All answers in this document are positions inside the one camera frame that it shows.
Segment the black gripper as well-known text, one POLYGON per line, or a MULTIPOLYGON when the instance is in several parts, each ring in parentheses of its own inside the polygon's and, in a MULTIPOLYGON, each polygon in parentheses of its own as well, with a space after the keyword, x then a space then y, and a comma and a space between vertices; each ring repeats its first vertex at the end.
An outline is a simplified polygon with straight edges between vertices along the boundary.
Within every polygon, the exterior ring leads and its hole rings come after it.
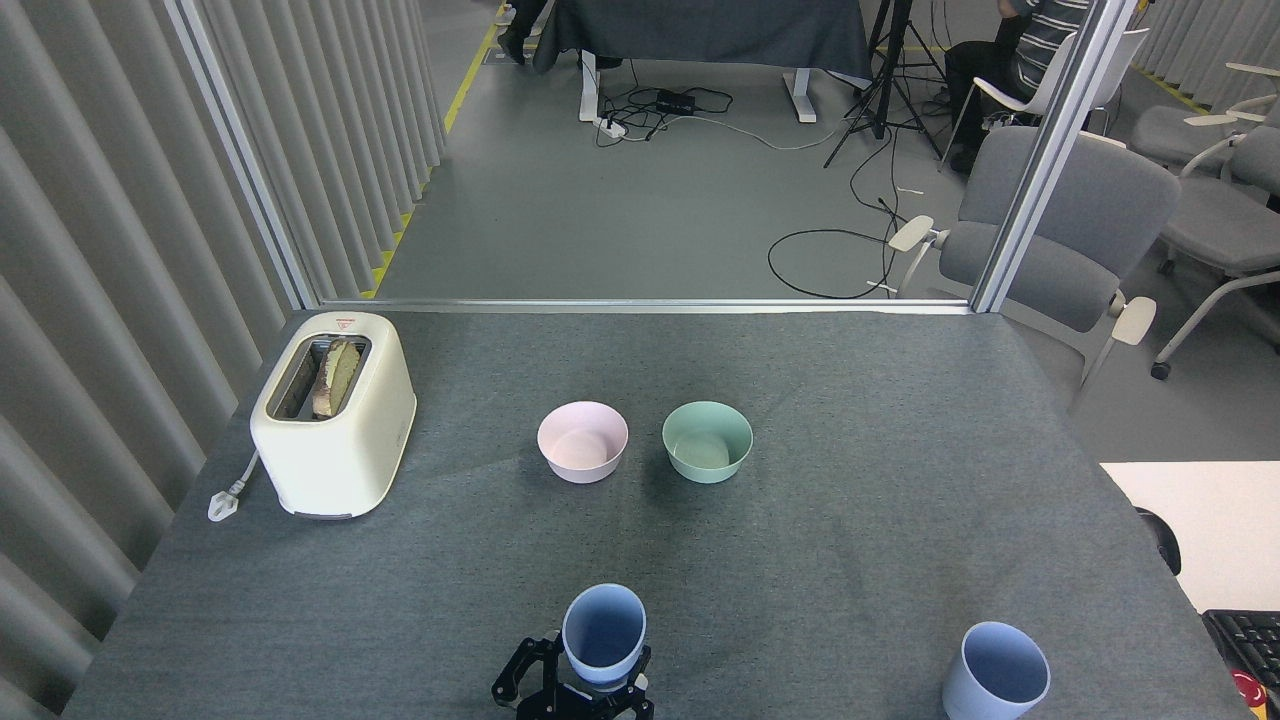
POLYGON ((492 698, 499 706, 516 707, 517 719, 620 719, 625 712, 634 714, 636 719, 653 719, 655 706, 646 697, 648 679, 644 675, 652 659, 649 644, 641 646, 623 687, 604 694, 584 694, 559 683, 562 652, 561 635, 524 638, 493 682, 492 698), (521 683, 535 664, 541 665, 541 689, 521 700, 521 683))

